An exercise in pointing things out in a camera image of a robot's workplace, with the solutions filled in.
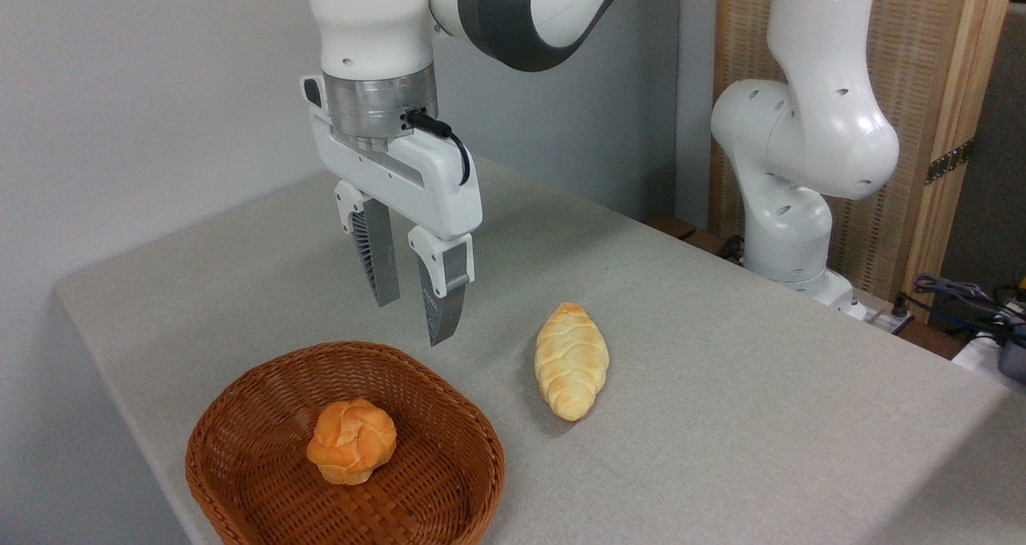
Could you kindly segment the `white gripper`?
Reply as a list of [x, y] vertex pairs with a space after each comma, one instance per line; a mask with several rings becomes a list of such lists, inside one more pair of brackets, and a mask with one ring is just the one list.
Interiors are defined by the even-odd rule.
[[303, 91], [320, 158], [341, 179], [334, 194], [343, 231], [354, 239], [378, 307], [400, 297], [389, 208], [418, 225], [408, 242], [418, 258], [429, 341], [438, 345], [457, 330], [466, 286], [475, 279], [468, 233], [483, 222], [476, 173], [462, 181], [458, 148], [425, 130], [374, 151], [347, 142], [331, 125], [323, 78], [304, 77]]

